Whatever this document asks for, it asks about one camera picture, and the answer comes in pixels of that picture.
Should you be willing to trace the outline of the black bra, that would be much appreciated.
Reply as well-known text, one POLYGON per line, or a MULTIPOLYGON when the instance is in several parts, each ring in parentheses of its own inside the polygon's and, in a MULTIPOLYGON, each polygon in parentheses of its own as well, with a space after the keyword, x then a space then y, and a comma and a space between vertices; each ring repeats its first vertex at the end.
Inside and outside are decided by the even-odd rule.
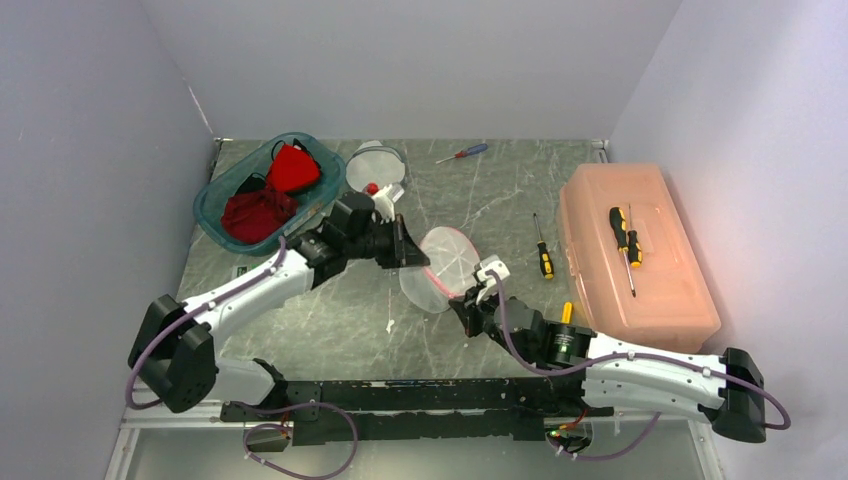
POLYGON ((264 191, 268 188, 268 182, 264 175, 257 172, 248 176, 236 190, 236 195, 251 194, 264 191))

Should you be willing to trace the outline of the blue-trimmed white mesh laundry bag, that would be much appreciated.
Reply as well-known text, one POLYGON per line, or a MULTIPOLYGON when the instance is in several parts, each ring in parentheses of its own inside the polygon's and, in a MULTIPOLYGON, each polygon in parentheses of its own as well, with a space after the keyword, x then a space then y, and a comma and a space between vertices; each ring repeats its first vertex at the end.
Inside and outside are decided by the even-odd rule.
POLYGON ((395 183, 405 186, 407 175, 405 156, 377 140, 362 143, 346 164, 346 182, 354 191, 364 191, 371 183, 379 188, 395 183))

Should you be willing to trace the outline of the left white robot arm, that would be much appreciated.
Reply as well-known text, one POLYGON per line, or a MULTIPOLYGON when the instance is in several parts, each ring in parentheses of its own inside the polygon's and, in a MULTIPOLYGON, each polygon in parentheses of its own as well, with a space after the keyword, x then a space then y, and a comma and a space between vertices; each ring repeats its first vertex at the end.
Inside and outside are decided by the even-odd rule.
POLYGON ((265 312, 343 273, 352 260, 372 259, 383 269, 429 265, 395 211, 403 192, 397 183, 375 193, 347 192, 317 227, 281 238, 278 252, 247 273, 183 302, 170 295, 153 301, 128 358, 127 407, 165 405, 183 413, 216 399, 264 420, 291 408, 288 383, 272 364, 224 358, 222 346, 265 312))

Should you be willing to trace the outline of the pink-trimmed white mesh laundry bag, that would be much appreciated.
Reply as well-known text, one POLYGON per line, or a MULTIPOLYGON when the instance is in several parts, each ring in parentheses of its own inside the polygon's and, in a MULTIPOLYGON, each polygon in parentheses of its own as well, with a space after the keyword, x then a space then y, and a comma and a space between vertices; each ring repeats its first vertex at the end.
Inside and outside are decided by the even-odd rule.
POLYGON ((400 287, 416 307, 432 314, 449 309, 449 301, 463 297, 476 284, 473 277, 480 256, 473 243, 452 227, 435 227, 421 240, 430 264, 399 270, 400 287))

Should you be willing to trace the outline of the dark red bra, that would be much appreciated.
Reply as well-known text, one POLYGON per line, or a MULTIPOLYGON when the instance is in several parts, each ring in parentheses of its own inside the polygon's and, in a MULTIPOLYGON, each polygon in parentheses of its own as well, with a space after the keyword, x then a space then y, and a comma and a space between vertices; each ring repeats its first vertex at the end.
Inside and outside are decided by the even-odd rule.
POLYGON ((220 218, 224 231, 245 244, 258 244, 274 235, 297 213, 298 201, 268 187, 251 194, 233 195, 220 218))

